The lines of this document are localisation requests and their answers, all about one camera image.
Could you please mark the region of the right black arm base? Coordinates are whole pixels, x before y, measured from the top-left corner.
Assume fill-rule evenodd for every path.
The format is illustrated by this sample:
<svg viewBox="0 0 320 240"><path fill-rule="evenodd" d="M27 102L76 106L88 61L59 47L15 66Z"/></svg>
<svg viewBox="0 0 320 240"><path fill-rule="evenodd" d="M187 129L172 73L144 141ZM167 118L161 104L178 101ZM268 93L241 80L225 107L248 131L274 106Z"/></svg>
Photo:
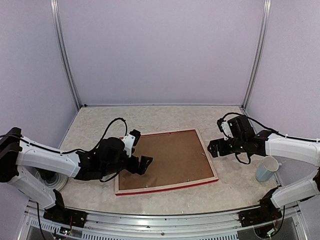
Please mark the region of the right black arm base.
<svg viewBox="0 0 320 240"><path fill-rule="evenodd" d="M275 207L271 200L275 190L277 190L277 188L273 188L259 200L258 208L243 210L238 213L238 218L242 227L258 225L283 217L280 208Z"/></svg>

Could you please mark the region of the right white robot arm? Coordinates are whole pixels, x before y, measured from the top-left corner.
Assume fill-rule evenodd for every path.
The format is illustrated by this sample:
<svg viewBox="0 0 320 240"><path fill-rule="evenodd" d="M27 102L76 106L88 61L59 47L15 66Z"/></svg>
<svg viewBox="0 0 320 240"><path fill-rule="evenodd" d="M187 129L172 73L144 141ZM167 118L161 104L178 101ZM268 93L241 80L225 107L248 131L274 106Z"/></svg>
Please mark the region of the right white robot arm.
<svg viewBox="0 0 320 240"><path fill-rule="evenodd" d="M252 156L275 158L282 167L281 187L270 190L260 199L256 218L266 222L276 210L293 202L305 201L320 194L320 141L280 133L241 113L228 112L216 121L222 138L211 140L207 150L213 158L233 155L244 165Z"/></svg>

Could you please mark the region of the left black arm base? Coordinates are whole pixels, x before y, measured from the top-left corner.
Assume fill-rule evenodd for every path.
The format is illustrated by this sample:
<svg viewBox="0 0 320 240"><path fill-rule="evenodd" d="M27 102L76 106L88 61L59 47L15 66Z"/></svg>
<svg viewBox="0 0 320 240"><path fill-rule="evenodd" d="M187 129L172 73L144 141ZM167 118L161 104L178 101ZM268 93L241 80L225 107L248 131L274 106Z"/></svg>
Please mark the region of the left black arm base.
<svg viewBox="0 0 320 240"><path fill-rule="evenodd" d="M88 213L82 210L66 208L62 194L56 189L53 190L54 205L44 210L43 218L70 227L84 228Z"/></svg>

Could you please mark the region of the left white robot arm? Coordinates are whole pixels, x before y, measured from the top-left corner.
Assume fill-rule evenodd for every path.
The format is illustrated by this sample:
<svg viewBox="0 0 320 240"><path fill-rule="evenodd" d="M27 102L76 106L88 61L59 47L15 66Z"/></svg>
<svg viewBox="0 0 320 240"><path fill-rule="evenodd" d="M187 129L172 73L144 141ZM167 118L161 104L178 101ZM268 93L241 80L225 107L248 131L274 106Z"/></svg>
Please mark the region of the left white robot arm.
<svg viewBox="0 0 320 240"><path fill-rule="evenodd" d="M0 181L14 186L45 210L50 209L50 214L63 223L70 218L70 211L59 191L50 189L26 168L79 181L101 181L106 176L113 179L123 170L142 176L153 158L133 155L140 136L139 131L133 130L122 139L102 139L90 151L61 151L30 140L21 134L20 128L14 127L0 137Z"/></svg>

